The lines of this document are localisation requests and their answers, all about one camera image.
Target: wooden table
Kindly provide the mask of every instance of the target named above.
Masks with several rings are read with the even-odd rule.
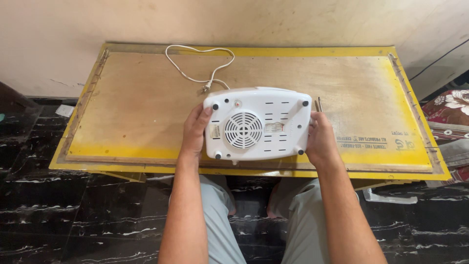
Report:
[[[174,173],[182,124],[206,94],[171,65],[165,48],[102,46],[50,169],[133,181],[145,181],[144,172]],[[271,86],[321,97],[349,176],[362,179],[354,181],[357,188],[451,178],[394,47],[230,49],[236,58],[216,78],[232,88]],[[169,53],[195,79],[231,59],[223,51]],[[199,172],[317,177],[306,155],[234,166],[204,154]]]

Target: person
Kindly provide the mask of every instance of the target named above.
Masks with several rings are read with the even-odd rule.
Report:
[[[212,109],[200,104],[184,123],[160,264],[246,263],[227,218],[235,207],[226,178],[198,174],[211,115]],[[282,263],[386,263],[339,156],[331,124],[322,112],[312,112],[311,118],[315,121],[305,153],[318,179],[298,185],[298,179],[282,178],[267,207],[269,217],[288,218]]]

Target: white power cord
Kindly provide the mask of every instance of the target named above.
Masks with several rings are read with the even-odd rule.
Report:
[[[184,47],[184,48],[188,48],[188,49],[191,49],[191,50],[197,51],[197,52],[210,52],[210,51],[214,51],[214,50],[224,50],[224,51],[229,52],[229,53],[233,56],[233,58],[232,58],[232,59],[230,60],[230,62],[228,62],[227,64],[222,65],[222,66],[216,68],[216,69],[212,72],[212,78],[210,78],[210,80],[198,81],[198,80],[194,80],[194,79],[192,79],[191,77],[185,75],[184,72],[182,72],[182,70],[181,70],[179,67],[177,67],[176,63],[174,63],[173,60],[171,60],[171,59],[169,58],[169,56],[168,56],[168,49],[169,49],[170,47]],[[234,55],[234,53],[233,53],[231,50],[229,50],[229,49],[227,49],[227,48],[221,48],[221,47],[213,48],[213,49],[208,49],[208,50],[198,50],[198,49],[195,49],[195,48],[193,48],[193,47],[188,47],[188,46],[183,46],[183,45],[169,45],[169,46],[166,48],[166,50],[165,50],[165,54],[166,54],[166,57],[169,59],[169,61],[176,67],[176,69],[177,69],[182,75],[184,75],[184,77],[186,77],[187,79],[189,79],[189,80],[191,80],[191,81],[193,81],[193,82],[196,82],[196,83],[207,83],[206,85],[204,85],[204,86],[202,87],[202,90],[203,90],[204,92],[207,91],[207,90],[210,90],[210,86],[212,85],[212,82],[222,83],[228,90],[230,89],[230,87],[228,87],[228,85],[227,85],[224,81],[218,80],[218,79],[214,79],[213,77],[215,76],[215,72],[216,72],[218,69],[221,69],[221,68],[224,68],[224,67],[230,65],[230,64],[235,60],[235,55]]]

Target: barcode sticker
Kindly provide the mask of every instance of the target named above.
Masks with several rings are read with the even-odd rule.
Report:
[[[210,125],[210,137],[213,139],[220,138],[220,126],[217,124]]]
[[[283,124],[280,122],[265,124],[266,133],[280,133],[283,132]]]

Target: black marble floor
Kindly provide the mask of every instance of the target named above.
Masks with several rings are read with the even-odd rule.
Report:
[[[49,170],[68,118],[54,113],[62,101],[38,102],[52,105],[0,122],[0,263],[156,263],[171,177],[135,183]],[[281,262],[288,222],[265,211],[278,181],[227,176],[237,207],[229,222],[250,264]],[[413,205],[358,192],[388,262],[469,263],[469,184],[412,192]]]

